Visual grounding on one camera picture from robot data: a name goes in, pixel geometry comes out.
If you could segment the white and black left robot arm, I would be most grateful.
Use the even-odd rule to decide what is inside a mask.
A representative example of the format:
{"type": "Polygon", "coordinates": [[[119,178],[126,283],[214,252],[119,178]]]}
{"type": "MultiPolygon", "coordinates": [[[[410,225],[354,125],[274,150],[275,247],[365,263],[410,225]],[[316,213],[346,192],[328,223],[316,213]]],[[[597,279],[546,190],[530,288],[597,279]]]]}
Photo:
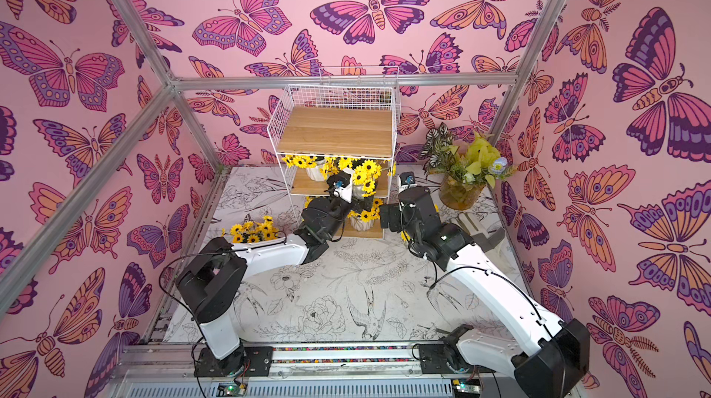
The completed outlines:
{"type": "Polygon", "coordinates": [[[194,373],[231,376],[246,369],[246,350],[233,310],[244,280],[318,260],[331,243],[342,238],[349,214],[372,206],[372,201],[357,198],[320,196],[304,208],[296,230],[273,244],[231,244],[224,237],[210,240],[174,281],[207,345],[194,373]]]}

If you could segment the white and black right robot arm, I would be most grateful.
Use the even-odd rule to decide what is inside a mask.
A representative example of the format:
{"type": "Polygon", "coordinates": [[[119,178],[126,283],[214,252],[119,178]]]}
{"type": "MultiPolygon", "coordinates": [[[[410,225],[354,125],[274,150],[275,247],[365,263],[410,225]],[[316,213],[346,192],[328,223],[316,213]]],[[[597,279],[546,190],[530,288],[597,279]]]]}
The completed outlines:
{"type": "Polygon", "coordinates": [[[484,238],[440,219],[428,188],[409,185],[381,210],[383,229],[405,235],[415,257],[433,262],[486,305],[513,336],[507,344],[469,325],[444,337],[452,370],[488,368],[518,383],[529,397],[564,397],[589,371],[591,336],[575,318],[564,320],[538,304],[490,261],[484,238]]]}

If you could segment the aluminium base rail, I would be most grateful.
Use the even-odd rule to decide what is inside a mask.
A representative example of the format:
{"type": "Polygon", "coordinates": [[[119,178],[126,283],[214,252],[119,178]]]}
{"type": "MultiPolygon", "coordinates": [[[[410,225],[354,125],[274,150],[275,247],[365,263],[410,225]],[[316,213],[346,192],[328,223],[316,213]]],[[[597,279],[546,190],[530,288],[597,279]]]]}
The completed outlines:
{"type": "Polygon", "coordinates": [[[439,342],[248,344],[242,371],[220,377],[201,344],[125,351],[105,397],[522,397],[489,368],[455,371],[439,342]]]}

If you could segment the green plant in glass vase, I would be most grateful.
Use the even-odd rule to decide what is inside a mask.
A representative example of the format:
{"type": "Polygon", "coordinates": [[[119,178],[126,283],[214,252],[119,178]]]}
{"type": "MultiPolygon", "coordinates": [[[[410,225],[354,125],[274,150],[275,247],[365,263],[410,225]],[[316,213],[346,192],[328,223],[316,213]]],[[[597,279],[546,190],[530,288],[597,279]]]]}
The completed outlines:
{"type": "Polygon", "coordinates": [[[467,210],[487,187],[494,189],[516,170],[500,151],[479,133],[468,146],[455,144],[455,135],[444,123],[429,129],[418,159],[428,174],[442,174],[440,200],[454,210],[467,210]]]}

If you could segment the sunflower pot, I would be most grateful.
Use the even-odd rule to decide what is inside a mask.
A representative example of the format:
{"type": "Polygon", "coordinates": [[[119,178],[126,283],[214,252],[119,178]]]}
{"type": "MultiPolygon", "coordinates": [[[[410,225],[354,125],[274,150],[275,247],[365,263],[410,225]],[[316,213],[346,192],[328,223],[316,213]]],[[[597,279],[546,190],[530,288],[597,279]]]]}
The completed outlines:
{"type": "Polygon", "coordinates": [[[272,216],[264,216],[261,221],[248,220],[223,229],[221,236],[231,244],[257,244],[276,240],[280,234],[272,216]]]}
{"type": "Polygon", "coordinates": [[[360,198],[377,197],[389,187],[396,164],[392,159],[325,157],[318,164],[324,179],[345,172],[350,176],[353,194],[360,198]]]}
{"type": "Polygon", "coordinates": [[[384,201],[381,198],[371,198],[370,207],[364,207],[360,212],[351,211],[348,214],[351,226],[355,231],[369,231],[381,218],[381,207],[384,201]]]}
{"type": "Polygon", "coordinates": [[[326,181],[327,170],[326,158],[321,155],[284,155],[281,161],[287,165],[288,168],[301,168],[305,170],[307,177],[312,181],[326,181]]]}

